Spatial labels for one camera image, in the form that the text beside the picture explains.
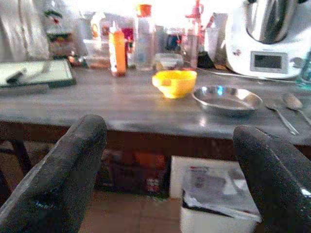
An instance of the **display screen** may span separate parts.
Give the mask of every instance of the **display screen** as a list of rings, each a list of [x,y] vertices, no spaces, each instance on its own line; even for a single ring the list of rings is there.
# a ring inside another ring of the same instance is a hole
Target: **display screen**
[[[282,68],[281,56],[255,55],[255,67],[261,68]]]

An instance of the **metal plate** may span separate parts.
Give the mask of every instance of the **metal plate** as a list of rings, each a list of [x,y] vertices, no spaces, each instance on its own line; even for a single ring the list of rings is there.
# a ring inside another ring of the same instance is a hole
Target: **metal plate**
[[[254,93],[225,86],[203,86],[192,96],[204,111],[227,116],[249,115],[262,105],[262,99]]]

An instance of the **bottle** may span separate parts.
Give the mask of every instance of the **bottle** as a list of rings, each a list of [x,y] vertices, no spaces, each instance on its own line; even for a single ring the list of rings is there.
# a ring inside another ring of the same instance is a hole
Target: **bottle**
[[[126,72],[124,33],[115,22],[109,32],[109,53],[112,75],[124,76]]]
[[[186,15],[188,22],[185,28],[185,34],[182,36],[181,54],[190,69],[196,69],[198,64],[202,12],[203,6],[200,4],[200,0],[196,0],[195,6],[192,8],[192,14]]]
[[[311,50],[307,54],[296,84],[302,88],[311,90]]]
[[[133,41],[131,40],[131,37],[128,37],[128,48],[127,48],[127,67],[128,68],[133,68],[135,66],[135,61],[134,61],[134,53],[133,53]]]
[[[136,69],[152,70],[155,54],[155,25],[151,17],[151,5],[137,6],[134,43]]]
[[[94,40],[101,40],[103,36],[101,28],[101,20],[106,18],[105,14],[102,12],[96,12],[91,20],[91,28]]]

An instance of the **white cloth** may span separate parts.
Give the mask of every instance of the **white cloth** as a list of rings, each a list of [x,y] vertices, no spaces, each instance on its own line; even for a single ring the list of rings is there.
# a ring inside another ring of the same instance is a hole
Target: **white cloth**
[[[39,13],[33,0],[0,0],[0,62],[49,58]]]

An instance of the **gray countertop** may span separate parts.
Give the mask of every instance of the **gray countertop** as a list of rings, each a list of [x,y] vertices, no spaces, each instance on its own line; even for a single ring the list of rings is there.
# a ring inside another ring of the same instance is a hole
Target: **gray countertop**
[[[206,114],[191,95],[170,100],[152,86],[153,72],[129,70],[126,77],[112,77],[107,70],[75,68],[77,85],[51,89],[47,94],[1,97],[0,121],[69,126],[85,114],[102,116],[110,130],[164,133],[231,139],[238,125],[252,125],[298,145],[311,145],[311,126],[296,112],[282,109],[298,129],[291,135],[276,113],[262,106],[249,117],[233,118]],[[196,86],[226,85],[248,89],[264,101],[292,92],[311,116],[311,92],[295,84],[219,76],[200,71]]]

